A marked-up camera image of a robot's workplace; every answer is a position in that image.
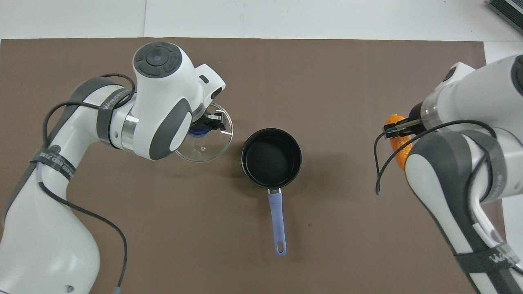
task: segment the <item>brown mat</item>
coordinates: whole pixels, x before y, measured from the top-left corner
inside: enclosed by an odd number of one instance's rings
[[[41,145],[47,111],[91,77],[134,77],[134,52],[153,40],[2,40],[2,208]],[[454,63],[484,65],[482,43],[162,40],[225,80],[216,102],[229,111],[234,138],[203,164],[89,148],[67,196],[126,234],[123,293],[473,293],[394,162],[374,194],[372,145],[385,119],[408,115]],[[267,191],[240,165],[244,141],[267,127],[292,134],[303,152],[300,174],[282,190],[284,258],[274,254]],[[390,153],[381,142],[381,162]],[[78,217],[101,254],[92,293],[107,293],[121,242],[103,223]]]

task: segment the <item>transparent pot lid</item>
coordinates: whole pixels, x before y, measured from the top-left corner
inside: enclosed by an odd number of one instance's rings
[[[231,117],[223,107],[211,102],[206,113],[191,125],[183,143],[175,152],[189,161],[211,161],[227,150],[232,134]]]

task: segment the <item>orange corn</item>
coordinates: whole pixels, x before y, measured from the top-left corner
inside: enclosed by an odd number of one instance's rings
[[[405,118],[402,116],[399,116],[399,115],[391,115],[387,119],[385,124],[388,125],[390,123],[396,123],[402,119],[405,119]],[[391,140],[392,150],[396,151],[401,145],[405,144],[410,139],[411,139],[411,136],[391,138],[390,140]],[[408,153],[411,151],[411,149],[412,149],[412,144],[409,144],[407,147],[405,147],[403,150],[401,150],[395,157],[398,166],[402,170],[405,170],[405,161],[407,160]]]

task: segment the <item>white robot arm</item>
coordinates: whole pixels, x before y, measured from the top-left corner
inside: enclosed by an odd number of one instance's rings
[[[523,293],[519,258],[480,206],[523,193],[522,86],[523,55],[478,70],[458,63],[407,119],[384,127],[422,136],[406,178],[477,293]],[[428,133],[445,123],[456,124]]]
[[[134,85],[123,88],[106,77],[88,80],[65,103],[51,134],[45,131],[42,148],[4,210],[0,293],[89,293],[100,263],[96,242],[57,201],[65,200],[88,146],[101,140],[146,159],[164,158],[182,144],[191,125],[208,116],[207,107],[225,88],[216,72],[207,65],[194,68],[171,43],[143,46],[133,67],[136,94]],[[220,125],[220,117],[212,117],[206,120],[213,125],[209,130]]]

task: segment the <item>black saucepan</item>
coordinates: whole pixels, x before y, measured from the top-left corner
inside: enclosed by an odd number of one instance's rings
[[[242,168],[256,185],[269,190],[274,246],[285,256],[285,230],[281,187],[287,186],[301,168],[301,150],[296,140],[280,129],[262,129],[252,134],[242,150]]]

